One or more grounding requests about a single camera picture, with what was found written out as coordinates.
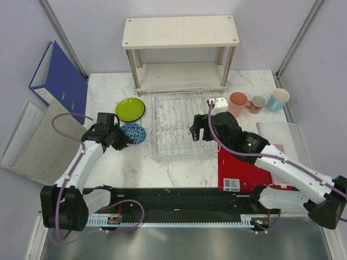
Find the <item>green plastic plate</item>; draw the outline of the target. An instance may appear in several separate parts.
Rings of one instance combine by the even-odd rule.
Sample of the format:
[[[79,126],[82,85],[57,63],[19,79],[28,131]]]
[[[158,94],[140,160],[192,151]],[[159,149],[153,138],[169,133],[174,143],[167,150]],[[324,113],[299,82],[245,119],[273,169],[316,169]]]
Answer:
[[[134,122],[145,114],[145,105],[138,98],[128,97],[117,104],[115,114],[123,122]]]

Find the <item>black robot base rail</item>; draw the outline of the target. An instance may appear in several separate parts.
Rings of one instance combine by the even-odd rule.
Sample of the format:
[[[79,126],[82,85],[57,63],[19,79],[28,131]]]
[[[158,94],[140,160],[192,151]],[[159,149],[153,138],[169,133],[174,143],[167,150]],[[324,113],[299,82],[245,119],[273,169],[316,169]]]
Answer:
[[[109,205],[99,213],[119,213],[123,222],[238,221],[241,215],[275,216],[254,195],[219,191],[217,188],[114,188]]]

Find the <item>orange dotted mug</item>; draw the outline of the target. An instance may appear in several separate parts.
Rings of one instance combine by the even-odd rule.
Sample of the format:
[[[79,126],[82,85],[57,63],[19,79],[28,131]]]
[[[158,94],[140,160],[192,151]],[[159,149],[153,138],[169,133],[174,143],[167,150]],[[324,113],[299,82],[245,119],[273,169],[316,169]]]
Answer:
[[[249,106],[251,114],[258,114],[266,105],[266,100],[262,96],[255,96],[252,98]]]

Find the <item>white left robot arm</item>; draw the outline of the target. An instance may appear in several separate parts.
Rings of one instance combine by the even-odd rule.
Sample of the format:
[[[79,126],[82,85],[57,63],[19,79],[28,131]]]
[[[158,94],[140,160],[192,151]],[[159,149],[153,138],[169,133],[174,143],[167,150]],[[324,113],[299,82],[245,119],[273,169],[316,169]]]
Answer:
[[[100,209],[113,213],[119,207],[118,198],[104,188],[83,194],[91,170],[109,147],[121,151],[133,141],[121,128],[118,116],[112,113],[98,113],[96,123],[81,138],[57,127],[53,129],[77,141],[80,147],[62,176],[40,192],[43,225],[56,231],[82,231],[90,215]]]

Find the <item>pink plastic tumbler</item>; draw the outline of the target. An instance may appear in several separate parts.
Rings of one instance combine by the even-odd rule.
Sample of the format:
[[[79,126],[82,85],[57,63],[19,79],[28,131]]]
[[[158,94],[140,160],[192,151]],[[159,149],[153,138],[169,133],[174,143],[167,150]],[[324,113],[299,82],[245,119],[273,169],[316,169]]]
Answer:
[[[228,112],[238,118],[243,109],[250,103],[250,99],[243,92],[234,92],[229,97]]]

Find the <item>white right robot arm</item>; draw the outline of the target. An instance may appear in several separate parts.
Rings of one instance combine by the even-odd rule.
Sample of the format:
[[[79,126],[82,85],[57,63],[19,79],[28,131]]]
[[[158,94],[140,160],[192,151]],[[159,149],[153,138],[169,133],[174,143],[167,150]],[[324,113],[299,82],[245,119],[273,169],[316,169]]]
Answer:
[[[267,139],[243,131],[228,112],[197,114],[189,131],[193,141],[214,140],[237,160],[275,174],[293,185],[297,195],[303,195],[303,201],[299,201],[293,195],[279,196],[272,194],[268,188],[262,188],[259,194],[248,200],[252,212],[296,206],[307,212],[316,224],[330,230],[334,230],[343,220],[346,177],[339,175],[332,178],[293,161]]]

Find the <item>red patterned bowl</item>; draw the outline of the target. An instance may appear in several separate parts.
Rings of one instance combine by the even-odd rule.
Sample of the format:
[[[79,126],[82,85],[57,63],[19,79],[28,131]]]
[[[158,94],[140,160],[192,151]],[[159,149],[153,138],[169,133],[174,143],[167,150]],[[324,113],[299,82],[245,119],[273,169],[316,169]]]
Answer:
[[[131,145],[139,145],[146,139],[146,130],[143,126],[129,122],[121,126],[121,129],[131,139]]]

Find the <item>blue ceramic mug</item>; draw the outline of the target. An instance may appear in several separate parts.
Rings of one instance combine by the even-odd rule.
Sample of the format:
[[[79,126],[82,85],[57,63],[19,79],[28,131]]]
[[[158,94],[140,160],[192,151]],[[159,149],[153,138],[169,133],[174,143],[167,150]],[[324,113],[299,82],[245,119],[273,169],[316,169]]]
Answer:
[[[267,109],[272,113],[276,113],[279,110],[283,109],[284,105],[287,103],[289,99],[289,92],[287,92],[284,89],[278,88],[274,90],[271,96],[269,97],[267,101]]]

